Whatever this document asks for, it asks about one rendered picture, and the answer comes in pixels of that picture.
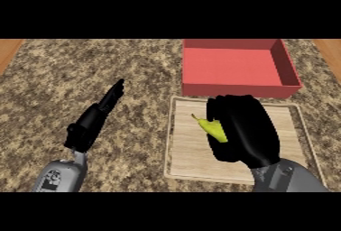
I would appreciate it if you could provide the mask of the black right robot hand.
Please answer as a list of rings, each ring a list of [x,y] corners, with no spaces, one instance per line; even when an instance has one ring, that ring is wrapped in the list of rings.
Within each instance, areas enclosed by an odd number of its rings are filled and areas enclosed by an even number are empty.
[[[226,143],[209,134],[213,156],[220,162],[244,162],[250,169],[279,162],[279,136],[260,101],[251,96],[217,96],[207,102],[207,119],[219,120]]]

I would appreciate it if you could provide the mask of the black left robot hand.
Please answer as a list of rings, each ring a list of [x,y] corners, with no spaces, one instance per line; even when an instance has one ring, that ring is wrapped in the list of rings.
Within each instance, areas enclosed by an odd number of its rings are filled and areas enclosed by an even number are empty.
[[[64,146],[79,152],[88,152],[93,145],[110,113],[117,101],[124,95],[124,79],[120,79],[108,90],[99,103],[95,103],[67,128],[67,140]]]

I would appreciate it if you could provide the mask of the pale wooden tray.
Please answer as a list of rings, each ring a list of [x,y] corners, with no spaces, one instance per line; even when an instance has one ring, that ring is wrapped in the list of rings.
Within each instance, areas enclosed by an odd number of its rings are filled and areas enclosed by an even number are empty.
[[[279,156],[299,162],[325,184],[321,163],[297,104],[263,104],[279,134]],[[243,162],[219,162],[212,154],[207,135],[197,118],[207,113],[207,99],[170,97],[170,119],[164,176],[253,185],[253,174]]]

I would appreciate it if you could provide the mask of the red cardboard box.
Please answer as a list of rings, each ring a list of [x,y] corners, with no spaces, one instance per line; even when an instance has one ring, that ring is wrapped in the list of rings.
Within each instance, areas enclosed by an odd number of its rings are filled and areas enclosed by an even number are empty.
[[[288,98],[302,87],[284,39],[184,39],[185,96]]]

